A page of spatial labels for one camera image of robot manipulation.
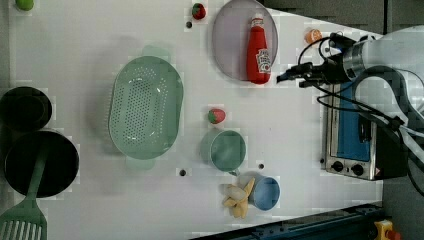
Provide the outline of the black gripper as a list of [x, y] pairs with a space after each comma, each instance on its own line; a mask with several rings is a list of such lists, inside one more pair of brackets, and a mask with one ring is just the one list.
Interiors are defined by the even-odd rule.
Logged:
[[[322, 53], [322, 45], [327, 41], [330, 48], [339, 50], [338, 54], [325, 57]], [[343, 56], [354, 44], [355, 40], [342, 36], [338, 33], [331, 33], [329, 37], [324, 37], [319, 40], [318, 53], [324, 59], [324, 62], [319, 66], [314, 66], [311, 63], [304, 63], [293, 66], [286, 70], [283, 74], [276, 77], [278, 83], [296, 78], [304, 78], [312, 73], [315, 79], [305, 79], [299, 83], [300, 88], [308, 88], [325, 84], [341, 84], [349, 82], [345, 70], [343, 68]]]

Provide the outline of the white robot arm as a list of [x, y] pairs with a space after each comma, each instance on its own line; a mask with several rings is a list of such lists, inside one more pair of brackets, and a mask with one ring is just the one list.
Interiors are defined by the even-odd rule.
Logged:
[[408, 82], [411, 78], [423, 79], [423, 47], [418, 44], [423, 39], [423, 27], [412, 26], [382, 36], [379, 39], [364, 37], [354, 41], [343, 35], [332, 33], [315, 43], [321, 45], [329, 41], [332, 48], [339, 50], [337, 55], [326, 57], [321, 65], [299, 62], [279, 75], [278, 82], [302, 80], [300, 86], [320, 89], [323, 84], [337, 85], [348, 83], [348, 89], [356, 87], [366, 78], [377, 76], [386, 81], [399, 112], [406, 119], [401, 120], [356, 100], [343, 97], [339, 92], [325, 91], [325, 97], [349, 102], [350, 112], [357, 112], [374, 122], [384, 121], [393, 132], [404, 129], [415, 143], [408, 148], [412, 160], [423, 159], [423, 114], [412, 105]]

